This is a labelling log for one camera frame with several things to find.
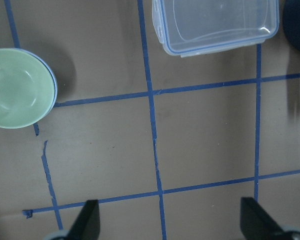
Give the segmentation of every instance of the plastic container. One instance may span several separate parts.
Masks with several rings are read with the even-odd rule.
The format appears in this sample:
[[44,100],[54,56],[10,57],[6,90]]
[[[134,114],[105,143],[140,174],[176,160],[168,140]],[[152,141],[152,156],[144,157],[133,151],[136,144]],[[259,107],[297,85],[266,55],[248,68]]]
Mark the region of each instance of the plastic container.
[[279,28],[278,0],[152,0],[159,42],[173,56],[263,43]]
[[0,49],[0,128],[36,123],[51,111],[57,92],[54,74],[42,59],[22,49]]

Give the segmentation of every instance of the container lid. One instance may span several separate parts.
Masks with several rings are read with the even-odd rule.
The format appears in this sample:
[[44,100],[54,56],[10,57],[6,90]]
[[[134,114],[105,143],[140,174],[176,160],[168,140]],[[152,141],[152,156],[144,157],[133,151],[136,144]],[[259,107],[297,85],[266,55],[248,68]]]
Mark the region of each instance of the container lid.
[[279,28],[278,0],[152,0],[159,42],[182,57],[262,43]]

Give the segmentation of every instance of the light green bowl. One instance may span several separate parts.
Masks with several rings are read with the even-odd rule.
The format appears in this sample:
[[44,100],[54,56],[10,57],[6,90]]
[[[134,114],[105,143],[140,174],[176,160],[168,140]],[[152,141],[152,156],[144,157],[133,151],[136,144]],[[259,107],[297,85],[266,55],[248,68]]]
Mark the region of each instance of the light green bowl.
[[32,125],[51,110],[53,78],[34,56],[15,48],[0,49],[0,128]]

